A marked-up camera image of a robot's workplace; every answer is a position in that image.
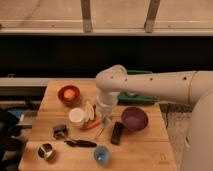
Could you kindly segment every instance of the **purple bowl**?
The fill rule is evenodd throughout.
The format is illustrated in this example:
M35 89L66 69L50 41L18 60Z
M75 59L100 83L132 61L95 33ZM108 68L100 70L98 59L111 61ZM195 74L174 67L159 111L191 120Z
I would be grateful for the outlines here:
M130 131L139 131L144 129L148 124L147 114L138 107L126 108L121 116L125 128Z

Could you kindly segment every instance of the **black remote control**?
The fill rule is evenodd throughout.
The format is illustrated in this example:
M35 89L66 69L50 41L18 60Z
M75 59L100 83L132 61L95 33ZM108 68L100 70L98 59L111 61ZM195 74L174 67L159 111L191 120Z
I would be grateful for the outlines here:
M112 132L112 137L111 137L112 144L119 145L122 130L123 130L123 124L121 122L115 122L114 129Z

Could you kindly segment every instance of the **small container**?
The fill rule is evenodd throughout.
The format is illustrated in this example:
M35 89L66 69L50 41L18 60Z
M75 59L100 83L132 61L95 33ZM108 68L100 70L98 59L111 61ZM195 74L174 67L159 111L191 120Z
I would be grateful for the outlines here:
M140 131L148 124L147 114L138 107L126 108L121 116L125 128L130 131Z
M58 98L65 106L75 106L80 101L80 90L74 85L67 85L58 91Z
M98 164L109 162L109 150L106 146L97 146L94 151L94 159Z
M81 128L85 123L85 119L86 113L83 109L76 107L70 110L69 120L74 126Z
M50 161L55 156L55 150L52 145L49 143L42 144L38 149L39 157L43 158L46 161Z

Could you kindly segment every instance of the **orange bowl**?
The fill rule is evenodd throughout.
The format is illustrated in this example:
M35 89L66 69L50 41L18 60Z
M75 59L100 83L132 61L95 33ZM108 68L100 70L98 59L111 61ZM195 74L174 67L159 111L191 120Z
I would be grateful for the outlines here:
M59 100L66 106L73 106L79 102L80 90L74 85L67 85L58 91Z

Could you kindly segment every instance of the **wooden table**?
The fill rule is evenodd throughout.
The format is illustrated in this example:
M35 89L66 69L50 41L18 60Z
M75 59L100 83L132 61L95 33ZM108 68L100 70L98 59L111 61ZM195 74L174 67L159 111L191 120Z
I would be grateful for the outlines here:
M127 106L115 107L112 112L113 123L104 130L98 140L95 140L94 137L100 126L86 131L73 127L68 120L70 108L65 107L57 97L58 90L69 84L80 88L82 102L90 100L91 103L95 103L98 89L94 81L50 81L20 162L20 171L176 170L158 104L140 106L148 114L149 125L144 130L134 133L124 129L120 145L117 146L110 143L110 138L114 122L120 121L120 115ZM72 138L91 140L98 145L107 146L110 150L110 162L106 165L97 164L93 158L94 148L73 148L63 141L55 140L52 127L58 124L66 124L69 128L69 136ZM53 163L48 163L37 155L37 150L43 143L52 144L57 151Z

